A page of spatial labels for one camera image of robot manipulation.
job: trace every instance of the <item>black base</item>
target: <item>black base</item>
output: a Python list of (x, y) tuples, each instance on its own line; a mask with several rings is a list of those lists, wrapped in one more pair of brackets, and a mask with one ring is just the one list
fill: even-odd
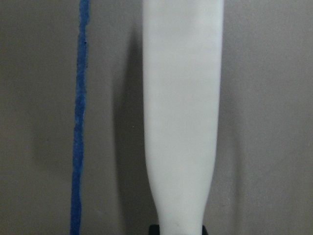
[[(160, 226), (158, 224), (150, 225), (149, 235), (160, 235)], [(208, 235), (205, 226), (202, 226), (202, 235)]]

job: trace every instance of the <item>blue rope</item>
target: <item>blue rope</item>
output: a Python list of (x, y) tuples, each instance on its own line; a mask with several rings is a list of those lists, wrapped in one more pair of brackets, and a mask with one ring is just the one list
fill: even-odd
[(79, 235), (82, 212), (80, 187), (84, 159), (84, 115), (86, 109), (87, 69), (86, 26), (89, 21), (89, 0), (80, 0), (79, 21), (70, 235)]

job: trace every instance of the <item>white plastic object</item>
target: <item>white plastic object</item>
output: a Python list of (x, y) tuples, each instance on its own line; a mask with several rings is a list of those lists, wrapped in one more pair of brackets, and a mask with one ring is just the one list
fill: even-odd
[(146, 164), (160, 235), (201, 235), (216, 155), (223, 4), (143, 1)]

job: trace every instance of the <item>gray wall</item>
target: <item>gray wall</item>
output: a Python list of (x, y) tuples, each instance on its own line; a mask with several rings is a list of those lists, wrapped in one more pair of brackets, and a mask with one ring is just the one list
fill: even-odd
[[(83, 235), (147, 234), (141, 1), (91, 1)], [(226, 0), (211, 235), (313, 234), (313, 1)], [(78, 0), (0, 1), (0, 234), (69, 232)]]

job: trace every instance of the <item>blue line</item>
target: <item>blue line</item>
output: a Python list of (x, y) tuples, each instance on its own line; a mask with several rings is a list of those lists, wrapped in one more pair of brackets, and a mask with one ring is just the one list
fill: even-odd
[(84, 116), (86, 109), (87, 69), (86, 26), (89, 22), (89, 0), (80, 0), (79, 21), (70, 235), (79, 235), (82, 213), (80, 187), (84, 159)]

